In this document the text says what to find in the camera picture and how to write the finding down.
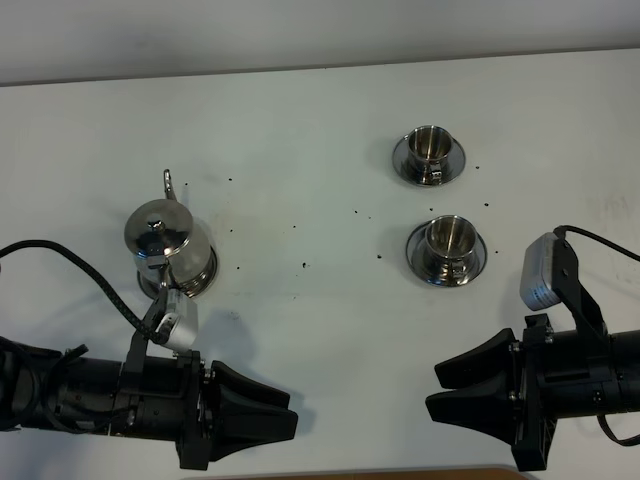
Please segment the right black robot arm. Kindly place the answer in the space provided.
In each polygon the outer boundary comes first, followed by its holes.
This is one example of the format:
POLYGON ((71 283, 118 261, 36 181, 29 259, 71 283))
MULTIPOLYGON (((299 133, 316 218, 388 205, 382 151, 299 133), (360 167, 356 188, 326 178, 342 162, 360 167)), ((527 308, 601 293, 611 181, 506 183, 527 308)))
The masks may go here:
POLYGON ((639 333, 605 336, 605 354, 589 361, 574 330, 553 333, 547 315, 531 315, 521 340, 504 328, 480 346, 437 364, 442 392, 425 404, 431 419, 508 444, 521 472, 543 471, 557 423, 639 409, 639 333))

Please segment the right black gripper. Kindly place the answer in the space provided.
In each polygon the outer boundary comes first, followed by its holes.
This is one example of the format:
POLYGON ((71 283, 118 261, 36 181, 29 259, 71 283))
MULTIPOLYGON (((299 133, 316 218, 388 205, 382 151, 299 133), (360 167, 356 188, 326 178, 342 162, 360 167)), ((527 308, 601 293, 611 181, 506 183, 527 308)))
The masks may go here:
POLYGON ((477 431, 512 445, 521 472, 547 468, 557 422, 618 413, 620 386, 607 327, 598 316, 571 331, 552 331, 547 315, 525 318, 524 369, 519 341, 504 328, 472 350, 434 367, 440 386, 428 396, 434 422, 477 431), (511 390, 523 391, 518 426, 511 390))

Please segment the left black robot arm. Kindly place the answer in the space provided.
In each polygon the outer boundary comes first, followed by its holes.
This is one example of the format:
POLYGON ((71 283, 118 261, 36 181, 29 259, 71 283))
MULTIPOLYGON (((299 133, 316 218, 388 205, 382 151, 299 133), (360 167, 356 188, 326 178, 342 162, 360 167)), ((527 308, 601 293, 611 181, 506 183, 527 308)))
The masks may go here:
POLYGON ((147 354, 134 337, 125 361, 1 341, 1 428, 174 443, 179 465, 205 470, 249 448, 289 441, 298 416, 284 391, 199 352, 147 354))

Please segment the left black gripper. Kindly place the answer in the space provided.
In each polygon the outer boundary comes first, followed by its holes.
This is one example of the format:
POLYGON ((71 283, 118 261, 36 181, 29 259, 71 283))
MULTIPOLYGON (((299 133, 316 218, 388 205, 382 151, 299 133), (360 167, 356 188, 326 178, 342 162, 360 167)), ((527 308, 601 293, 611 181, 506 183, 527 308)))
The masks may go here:
POLYGON ((211 370, 218 384, 250 399, 221 400, 213 417, 211 444, 201 415, 203 367, 200 354, 193 350, 176 358, 127 355, 115 396, 115 434, 172 442, 180 468, 202 471, 209 461, 295 437, 298 415, 288 409, 288 393, 241 375, 221 361, 213 361, 211 370))

